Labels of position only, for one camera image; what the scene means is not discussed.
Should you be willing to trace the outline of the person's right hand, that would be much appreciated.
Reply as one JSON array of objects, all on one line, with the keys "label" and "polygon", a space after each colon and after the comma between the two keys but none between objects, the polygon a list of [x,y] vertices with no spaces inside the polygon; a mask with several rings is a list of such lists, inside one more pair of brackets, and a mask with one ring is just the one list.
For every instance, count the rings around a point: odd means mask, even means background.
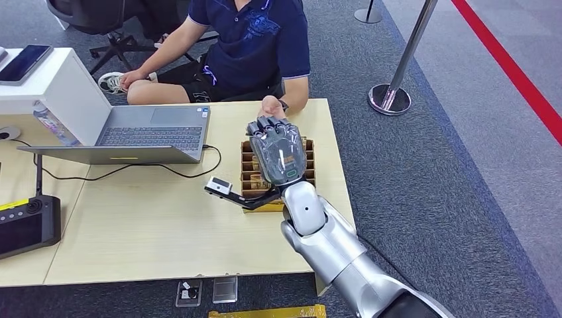
[{"label": "person's right hand", "polygon": [[141,69],[129,71],[120,75],[119,77],[119,87],[123,91],[127,91],[129,86],[135,81],[145,80],[149,77],[149,73],[142,71]]}]

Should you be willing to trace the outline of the person's left hand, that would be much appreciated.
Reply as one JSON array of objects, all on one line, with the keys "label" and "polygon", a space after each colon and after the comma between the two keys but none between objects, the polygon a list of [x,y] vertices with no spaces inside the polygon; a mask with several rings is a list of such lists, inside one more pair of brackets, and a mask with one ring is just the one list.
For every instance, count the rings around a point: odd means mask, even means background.
[{"label": "person's left hand", "polygon": [[275,117],[277,119],[286,118],[283,101],[277,99],[273,95],[267,95],[262,100],[261,108],[257,117]]}]

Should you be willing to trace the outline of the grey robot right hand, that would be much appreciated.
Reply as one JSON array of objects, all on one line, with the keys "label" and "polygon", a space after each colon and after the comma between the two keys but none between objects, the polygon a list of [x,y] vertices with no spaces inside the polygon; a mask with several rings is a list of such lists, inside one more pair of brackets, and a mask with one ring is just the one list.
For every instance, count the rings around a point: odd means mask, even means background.
[{"label": "grey robot right hand", "polygon": [[262,177],[274,186],[298,182],[306,170],[306,153],[296,125],[261,116],[247,125],[247,136]]}]

